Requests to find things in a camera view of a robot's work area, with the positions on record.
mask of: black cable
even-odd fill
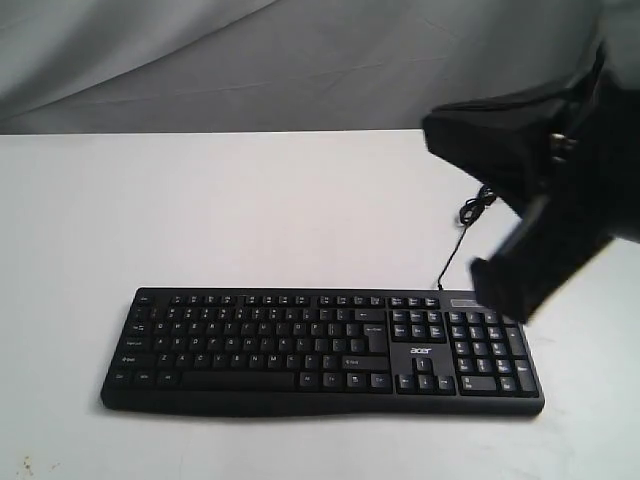
[[[442,287],[442,277],[444,277],[449,265],[451,265],[453,257],[458,253],[458,249],[462,244],[462,240],[464,240],[464,236],[467,234],[467,230],[469,230],[471,225],[476,223],[485,209],[489,208],[491,204],[496,201],[496,198],[497,196],[493,193],[493,190],[491,190],[490,187],[483,185],[478,191],[476,197],[467,200],[458,212],[458,221],[464,228],[462,229],[462,233],[460,233],[460,237],[458,237],[458,241],[456,242],[453,252],[451,252],[451,255],[449,256],[449,260],[447,260],[442,272],[440,272],[440,275],[438,276],[438,290],[444,290]]]

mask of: white tabletop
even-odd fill
[[[98,398],[139,286],[425,289],[475,181],[420,132],[0,137],[0,478],[637,478],[640,247],[527,334],[534,420],[128,414]],[[495,204],[445,278],[517,218]]]

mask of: spacebar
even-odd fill
[[[182,387],[193,390],[288,392],[294,389],[293,373],[186,372]]]

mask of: black keyboard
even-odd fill
[[[519,324],[470,292],[141,288],[108,408],[210,416],[535,415]]]

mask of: keyboard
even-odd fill
[[[521,325],[463,291],[141,288],[101,398],[207,416],[544,406]]]

